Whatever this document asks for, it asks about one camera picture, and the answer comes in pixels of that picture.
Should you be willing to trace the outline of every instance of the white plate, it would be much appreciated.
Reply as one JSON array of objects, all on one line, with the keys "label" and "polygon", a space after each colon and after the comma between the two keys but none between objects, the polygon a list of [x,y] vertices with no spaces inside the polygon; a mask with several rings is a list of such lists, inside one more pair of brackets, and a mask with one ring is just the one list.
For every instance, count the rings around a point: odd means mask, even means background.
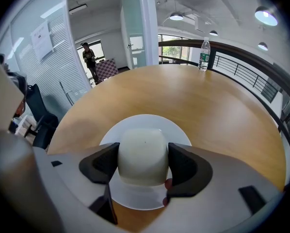
[{"label": "white plate", "polygon": [[[185,132],[174,122],[156,115],[136,115],[128,117],[114,125],[103,137],[100,145],[121,142],[121,137],[130,129],[161,130],[166,142],[180,143],[191,146]],[[162,200],[166,196],[164,184],[157,186],[129,185],[121,181],[118,169],[110,181],[111,196],[117,203],[135,210],[154,210],[163,207]]]}]

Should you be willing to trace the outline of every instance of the plastic bottle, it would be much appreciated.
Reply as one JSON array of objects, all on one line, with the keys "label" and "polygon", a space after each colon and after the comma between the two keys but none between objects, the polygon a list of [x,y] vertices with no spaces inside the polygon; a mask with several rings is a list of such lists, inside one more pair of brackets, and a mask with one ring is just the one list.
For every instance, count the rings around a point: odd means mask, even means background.
[{"label": "plastic bottle", "polygon": [[209,38],[204,37],[204,42],[201,46],[199,70],[205,72],[208,69],[209,64],[209,54],[211,52],[211,47],[209,45]]}]

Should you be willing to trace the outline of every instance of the black chair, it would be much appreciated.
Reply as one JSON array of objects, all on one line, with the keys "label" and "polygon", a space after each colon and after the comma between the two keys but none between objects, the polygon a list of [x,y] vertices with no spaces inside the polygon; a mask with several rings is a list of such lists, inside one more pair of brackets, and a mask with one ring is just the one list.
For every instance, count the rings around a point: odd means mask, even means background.
[{"label": "black chair", "polygon": [[29,133],[35,135],[33,146],[46,149],[59,125],[58,118],[46,109],[37,84],[28,85],[26,102],[37,121],[37,125],[34,130],[31,129],[31,125],[24,137]]}]

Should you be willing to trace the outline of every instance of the man standing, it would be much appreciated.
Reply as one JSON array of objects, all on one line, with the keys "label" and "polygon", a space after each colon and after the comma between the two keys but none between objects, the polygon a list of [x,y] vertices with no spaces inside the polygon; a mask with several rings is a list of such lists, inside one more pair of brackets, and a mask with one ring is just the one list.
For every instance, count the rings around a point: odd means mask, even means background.
[{"label": "man standing", "polygon": [[87,42],[82,44],[84,51],[82,52],[82,57],[87,64],[87,68],[91,71],[92,77],[95,80],[95,83],[98,84],[97,69],[96,69],[96,56],[93,53],[92,49],[89,48]]}]

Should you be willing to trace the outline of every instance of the window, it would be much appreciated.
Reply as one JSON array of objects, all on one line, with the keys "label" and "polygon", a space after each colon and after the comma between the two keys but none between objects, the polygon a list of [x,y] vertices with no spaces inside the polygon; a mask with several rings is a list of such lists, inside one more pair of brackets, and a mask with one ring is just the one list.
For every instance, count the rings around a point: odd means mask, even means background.
[{"label": "window", "polygon": [[[158,35],[158,41],[171,41],[171,40],[188,40],[187,38],[183,38],[180,36],[174,36],[174,35],[166,35],[166,34],[159,34]],[[178,58],[182,60],[189,60],[189,53],[190,48],[189,47],[159,47],[159,55],[166,56],[166,57],[173,57]],[[159,62],[162,63],[162,61],[169,61],[169,59],[163,59],[159,57]]]},{"label": "window", "polygon": [[[89,43],[89,48],[92,49],[93,53],[95,54],[97,63],[105,60],[101,41],[95,41],[95,42]],[[83,60],[83,57],[82,57],[83,51],[84,51],[83,47],[77,48],[77,52],[78,52],[79,58],[81,60],[82,67],[85,70],[88,79],[91,80],[91,79],[93,79],[93,77],[92,77],[90,70],[87,68],[87,64]]]}]

